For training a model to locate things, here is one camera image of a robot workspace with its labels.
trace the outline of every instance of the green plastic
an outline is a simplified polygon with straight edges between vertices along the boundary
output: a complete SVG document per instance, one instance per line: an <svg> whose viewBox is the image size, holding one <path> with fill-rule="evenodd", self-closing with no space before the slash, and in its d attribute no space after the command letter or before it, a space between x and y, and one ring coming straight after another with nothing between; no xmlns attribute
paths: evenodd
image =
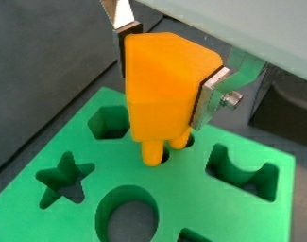
<svg viewBox="0 0 307 242"><path fill-rule="evenodd" d="M289 241L290 155L205 126L146 167L128 128L124 96L102 88L1 192L0 242L105 242L109 215L132 200L157 214L153 242ZM74 181L77 203L58 195Z"/></svg>
<svg viewBox="0 0 307 242"><path fill-rule="evenodd" d="M208 104L209 110L216 111L218 109L222 95L236 91L257 79L264 65L264 60L252 56L240 48L232 46L225 66L229 69L236 70L236 73L214 85L214 90Z"/></svg>

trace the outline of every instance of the white panel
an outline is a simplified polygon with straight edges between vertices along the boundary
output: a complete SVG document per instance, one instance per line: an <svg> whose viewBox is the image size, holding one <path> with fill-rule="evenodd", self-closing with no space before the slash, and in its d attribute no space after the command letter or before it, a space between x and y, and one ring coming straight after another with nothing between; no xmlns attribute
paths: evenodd
<svg viewBox="0 0 307 242"><path fill-rule="evenodd" d="M138 0L307 79L307 0Z"/></svg>

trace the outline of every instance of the bolt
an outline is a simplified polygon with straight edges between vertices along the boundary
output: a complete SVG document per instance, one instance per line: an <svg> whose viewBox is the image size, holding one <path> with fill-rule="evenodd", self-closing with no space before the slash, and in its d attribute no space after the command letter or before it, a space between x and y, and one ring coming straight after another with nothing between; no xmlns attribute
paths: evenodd
<svg viewBox="0 0 307 242"><path fill-rule="evenodd" d="M222 95L221 106L226 106L230 110L234 110L238 107L241 102L242 95L234 91Z"/></svg>

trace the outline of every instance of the orange peg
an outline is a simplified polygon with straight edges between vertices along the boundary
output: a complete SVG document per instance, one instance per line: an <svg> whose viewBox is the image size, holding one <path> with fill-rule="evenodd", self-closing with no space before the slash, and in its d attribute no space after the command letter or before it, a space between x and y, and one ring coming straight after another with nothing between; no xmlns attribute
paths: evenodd
<svg viewBox="0 0 307 242"><path fill-rule="evenodd" d="M158 165L166 140L185 147L198 86L222 65L218 54L172 33L125 38L125 93L132 139L145 165Z"/></svg>

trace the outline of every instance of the hole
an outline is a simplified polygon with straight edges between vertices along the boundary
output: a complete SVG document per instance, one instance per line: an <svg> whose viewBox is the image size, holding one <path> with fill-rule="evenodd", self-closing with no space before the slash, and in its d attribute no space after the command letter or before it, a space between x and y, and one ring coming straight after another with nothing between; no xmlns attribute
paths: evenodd
<svg viewBox="0 0 307 242"><path fill-rule="evenodd" d="M120 139L129 129L128 110L124 106L100 108L86 122L97 140Z"/></svg>
<svg viewBox="0 0 307 242"><path fill-rule="evenodd" d="M106 225L109 242L149 242L157 226L153 208L140 201L132 201L116 208Z"/></svg>
<svg viewBox="0 0 307 242"><path fill-rule="evenodd" d="M193 143L194 143L194 137L192 134L189 134L185 147L190 147Z"/></svg>
<svg viewBox="0 0 307 242"><path fill-rule="evenodd" d="M258 192L257 192L257 186L256 184L248 182L245 185L242 185L241 187L242 190L245 190L246 192L249 192L250 194L253 194L254 196L257 196Z"/></svg>
<svg viewBox="0 0 307 242"><path fill-rule="evenodd" d="M156 226L156 204L142 188L125 185L106 193L94 215L94 230L101 242L150 241Z"/></svg>
<svg viewBox="0 0 307 242"><path fill-rule="evenodd" d="M210 240L202 238L190 230L182 229L178 234L177 242L210 242Z"/></svg>
<svg viewBox="0 0 307 242"><path fill-rule="evenodd" d="M84 200L81 180L93 171L94 164L74 164L70 152L64 152L56 168L36 172L36 179L46 186L38 208L48 208L64 196L74 203Z"/></svg>
<svg viewBox="0 0 307 242"><path fill-rule="evenodd" d="M162 155L161 155L161 163L165 163L168 161L168 158L169 158L169 151L168 149L164 147L162 148Z"/></svg>
<svg viewBox="0 0 307 242"><path fill-rule="evenodd" d="M277 168L272 164L264 164L253 172L244 171L229 161L226 147L216 144L209 154L205 173L260 199L274 201Z"/></svg>

